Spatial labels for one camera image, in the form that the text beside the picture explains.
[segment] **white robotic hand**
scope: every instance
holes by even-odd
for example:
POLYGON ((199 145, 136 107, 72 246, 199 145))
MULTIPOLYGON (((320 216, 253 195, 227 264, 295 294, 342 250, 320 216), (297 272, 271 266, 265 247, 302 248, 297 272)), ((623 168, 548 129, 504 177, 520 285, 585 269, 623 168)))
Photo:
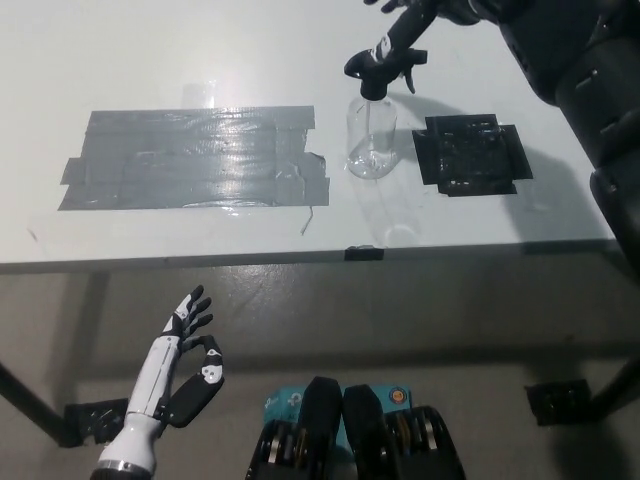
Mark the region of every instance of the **white robotic hand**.
POLYGON ((99 479, 151 479, 156 468, 153 444, 167 425, 186 427, 224 383, 222 352, 211 335, 194 336, 213 320, 202 315, 211 299, 200 285, 185 297, 153 342, 131 394, 124 428, 107 446, 91 476, 99 479), (195 375, 173 395, 171 383, 183 353, 202 345, 205 360, 195 375))

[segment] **gray duct tape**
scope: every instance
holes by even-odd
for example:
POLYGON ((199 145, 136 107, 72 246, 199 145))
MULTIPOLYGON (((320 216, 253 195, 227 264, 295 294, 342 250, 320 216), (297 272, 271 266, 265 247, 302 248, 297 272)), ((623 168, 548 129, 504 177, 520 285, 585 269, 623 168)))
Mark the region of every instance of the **gray duct tape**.
POLYGON ((60 185, 83 185, 86 182, 87 163, 84 158, 70 158, 62 174, 60 185))
POLYGON ((142 110, 93 112, 88 134, 137 134, 143 132, 217 131, 247 132, 264 127, 286 129, 315 128, 312 106, 248 107, 199 110, 142 110))
POLYGON ((329 204, 313 107, 94 112, 60 210, 329 204))

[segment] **clear plastic bottle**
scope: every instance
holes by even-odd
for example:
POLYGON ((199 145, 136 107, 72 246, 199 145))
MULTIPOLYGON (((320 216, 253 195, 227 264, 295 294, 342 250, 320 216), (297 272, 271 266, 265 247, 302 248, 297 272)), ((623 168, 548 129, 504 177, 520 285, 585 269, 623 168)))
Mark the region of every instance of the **clear plastic bottle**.
POLYGON ((398 163, 394 150, 397 111, 387 98, 371 101, 358 97, 347 113, 349 170, 357 177, 384 177, 398 163))

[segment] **gray floor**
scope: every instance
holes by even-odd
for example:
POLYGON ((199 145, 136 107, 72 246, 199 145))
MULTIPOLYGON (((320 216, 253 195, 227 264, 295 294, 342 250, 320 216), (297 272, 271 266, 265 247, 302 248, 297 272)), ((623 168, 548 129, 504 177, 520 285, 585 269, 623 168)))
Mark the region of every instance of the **gray floor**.
MULTIPOLYGON (((197 283, 227 382, 158 442, 159 479, 187 464, 193 478, 244 478, 264 398, 318 373, 409 384, 443 413, 469 479, 640 478, 640 402, 601 425, 542 429, 523 390, 579 377, 598 389, 637 351, 640 290, 595 256, 0 276, 0 361, 60 411, 127 396, 197 283)), ((55 447, 4 401, 0 425, 0 478, 88 478, 100 452, 55 447)))

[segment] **white table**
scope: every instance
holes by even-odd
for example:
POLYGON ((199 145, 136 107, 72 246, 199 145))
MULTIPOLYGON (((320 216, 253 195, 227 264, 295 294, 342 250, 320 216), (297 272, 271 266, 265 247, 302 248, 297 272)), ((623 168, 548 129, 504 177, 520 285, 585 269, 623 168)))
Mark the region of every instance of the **white table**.
POLYGON ((344 168, 359 83, 343 65, 395 17, 360 0, 27 0, 0 13, 2 271, 331 261, 363 245, 385 258, 582 249, 613 239, 589 192, 591 164, 491 25, 439 19, 420 39, 430 61, 414 71, 417 95, 402 81, 391 89, 404 158, 364 182, 344 168), (307 151, 327 160, 330 205, 314 208, 304 235, 307 207, 57 211, 92 111, 181 108, 192 101, 187 85, 214 83, 215 107, 315 106, 307 151), (423 186, 409 132, 425 115, 455 113, 515 124, 535 180, 494 197, 452 199, 423 186))

